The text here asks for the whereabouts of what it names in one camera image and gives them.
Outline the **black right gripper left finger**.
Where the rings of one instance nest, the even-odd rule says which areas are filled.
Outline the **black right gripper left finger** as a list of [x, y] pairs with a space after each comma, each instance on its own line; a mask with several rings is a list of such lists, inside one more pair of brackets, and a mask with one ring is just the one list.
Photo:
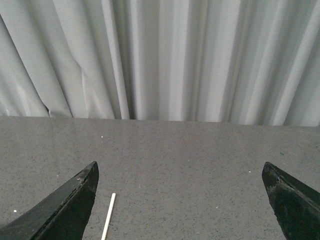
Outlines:
[[2, 240], [80, 240], [99, 182], [92, 162], [25, 214], [0, 230]]

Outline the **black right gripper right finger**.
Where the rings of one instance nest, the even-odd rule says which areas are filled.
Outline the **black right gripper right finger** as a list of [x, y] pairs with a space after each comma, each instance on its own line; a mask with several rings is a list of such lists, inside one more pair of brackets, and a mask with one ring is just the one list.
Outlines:
[[320, 238], [320, 193], [270, 162], [262, 180], [269, 203], [287, 240]]

